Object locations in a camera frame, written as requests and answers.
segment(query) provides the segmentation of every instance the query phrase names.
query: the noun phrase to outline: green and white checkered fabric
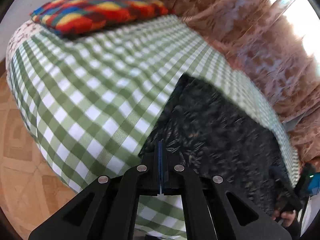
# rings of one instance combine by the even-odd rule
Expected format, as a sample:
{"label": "green and white checkered fabric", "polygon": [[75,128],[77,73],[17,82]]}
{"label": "green and white checkered fabric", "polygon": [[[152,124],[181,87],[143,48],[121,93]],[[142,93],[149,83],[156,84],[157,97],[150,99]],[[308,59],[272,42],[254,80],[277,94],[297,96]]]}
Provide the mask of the green and white checkered fabric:
{"label": "green and white checkered fabric", "polygon": [[[180,76],[205,78],[276,135],[289,177],[298,157],[254,84],[176,16],[93,33],[73,41],[41,31],[23,42],[8,83],[23,121],[61,180],[76,192],[97,176],[123,174]],[[140,198],[136,228],[185,239],[181,198]]]}

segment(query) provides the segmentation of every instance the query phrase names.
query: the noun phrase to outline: wooden floor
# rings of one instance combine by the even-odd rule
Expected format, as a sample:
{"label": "wooden floor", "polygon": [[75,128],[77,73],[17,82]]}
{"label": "wooden floor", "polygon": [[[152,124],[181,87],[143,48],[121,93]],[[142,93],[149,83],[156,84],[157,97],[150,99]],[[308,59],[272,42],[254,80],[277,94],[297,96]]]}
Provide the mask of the wooden floor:
{"label": "wooden floor", "polygon": [[23,239],[75,194],[53,173],[0,78],[0,207]]}

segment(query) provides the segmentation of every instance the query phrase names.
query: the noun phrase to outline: bed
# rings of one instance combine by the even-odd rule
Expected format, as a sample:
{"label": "bed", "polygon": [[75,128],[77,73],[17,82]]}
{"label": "bed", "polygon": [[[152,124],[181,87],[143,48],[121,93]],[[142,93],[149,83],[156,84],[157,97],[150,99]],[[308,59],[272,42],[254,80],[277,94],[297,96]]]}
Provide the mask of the bed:
{"label": "bed", "polygon": [[[27,21],[6,54],[7,82],[41,154],[76,193],[138,165],[138,153],[180,76],[202,77],[277,138],[292,185],[292,148],[274,110],[241,71],[173,15],[60,38]],[[185,239],[181,198],[140,199],[136,228]]]}

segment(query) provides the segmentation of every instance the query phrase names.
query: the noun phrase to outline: colorful pillow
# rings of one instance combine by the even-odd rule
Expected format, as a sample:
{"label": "colorful pillow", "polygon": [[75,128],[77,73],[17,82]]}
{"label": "colorful pillow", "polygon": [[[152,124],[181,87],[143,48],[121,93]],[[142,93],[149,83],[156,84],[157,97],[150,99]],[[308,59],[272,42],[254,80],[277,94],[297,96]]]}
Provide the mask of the colorful pillow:
{"label": "colorful pillow", "polygon": [[80,34],[166,14],[168,9],[159,0],[54,0],[30,15],[58,34]]}

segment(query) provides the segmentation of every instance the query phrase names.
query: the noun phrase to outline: metal screw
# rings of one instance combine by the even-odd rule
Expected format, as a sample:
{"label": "metal screw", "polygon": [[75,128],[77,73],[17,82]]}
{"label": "metal screw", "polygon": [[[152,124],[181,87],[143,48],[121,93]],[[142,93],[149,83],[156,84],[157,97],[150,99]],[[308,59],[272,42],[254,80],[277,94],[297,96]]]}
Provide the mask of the metal screw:
{"label": "metal screw", "polygon": [[107,183],[108,180],[109,180],[109,178],[108,178],[107,176],[100,176],[100,177],[98,178],[98,182],[101,183],[101,184]]}
{"label": "metal screw", "polygon": [[139,166],[137,167],[137,170],[138,170],[138,171],[146,171],[146,170],[147,170],[147,166],[146,166],[146,165],[139,165]]}
{"label": "metal screw", "polygon": [[178,165],[176,165],[176,166],[174,167],[174,169],[175,169],[176,171],[183,171],[183,170],[184,170],[184,166],[178,164]]}
{"label": "metal screw", "polygon": [[221,176],[214,176],[214,177],[212,178],[212,180],[213,180],[215,183],[218,183],[218,184],[220,184],[220,183],[223,182],[223,178],[222,178]]}

